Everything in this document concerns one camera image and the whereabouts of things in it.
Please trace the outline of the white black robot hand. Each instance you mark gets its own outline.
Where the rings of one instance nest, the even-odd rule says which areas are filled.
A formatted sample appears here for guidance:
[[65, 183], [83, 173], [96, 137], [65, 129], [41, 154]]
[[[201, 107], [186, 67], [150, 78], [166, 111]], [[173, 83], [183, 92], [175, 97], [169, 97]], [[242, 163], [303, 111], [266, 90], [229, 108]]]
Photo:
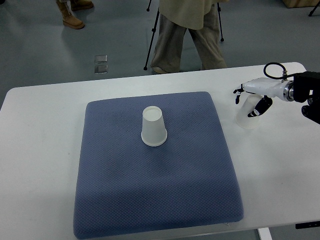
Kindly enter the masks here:
[[258, 117], [271, 107], [272, 98], [278, 97], [282, 101], [292, 102], [294, 100], [293, 86], [292, 80], [281, 81], [266, 77], [253, 79], [242, 83], [238, 89], [233, 91], [236, 94], [235, 103], [239, 103], [243, 92], [262, 96], [253, 110], [247, 114], [249, 118]]

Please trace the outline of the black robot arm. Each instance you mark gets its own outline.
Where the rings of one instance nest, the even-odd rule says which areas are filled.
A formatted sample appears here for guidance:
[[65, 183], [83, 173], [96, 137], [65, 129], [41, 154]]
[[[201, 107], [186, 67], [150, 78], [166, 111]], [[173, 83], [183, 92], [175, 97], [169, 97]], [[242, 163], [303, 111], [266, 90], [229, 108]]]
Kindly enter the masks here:
[[[275, 77], [267, 73], [267, 67], [276, 65], [282, 68], [282, 76]], [[288, 74], [284, 65], [278, 62], [269, 62], [263, 68], [266, 77], [284, 82], [288, 78], [293, 78], [293, 83], [284, 92], [286, 98], [298, 103], [307, 104], [301, 107], [304, 117], [319, 124], [320, 123], [320, 74], [314, 71], [305, 71]]]

